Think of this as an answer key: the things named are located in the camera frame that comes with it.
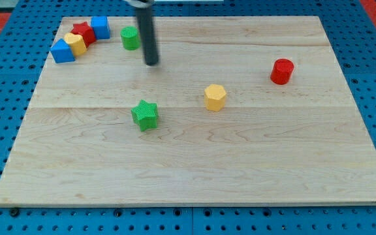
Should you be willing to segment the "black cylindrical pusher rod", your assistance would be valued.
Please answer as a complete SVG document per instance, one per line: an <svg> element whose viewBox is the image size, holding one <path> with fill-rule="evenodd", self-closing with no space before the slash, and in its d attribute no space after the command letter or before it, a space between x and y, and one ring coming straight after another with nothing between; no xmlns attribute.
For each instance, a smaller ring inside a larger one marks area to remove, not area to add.
<svg viewBox="0 0 376 235"><path fill-rule="evenodd" d="M154 66L159 62L152 5L153 1L136 0L134 3L136 21L144 53L144 61L148 66Z"/></svg>

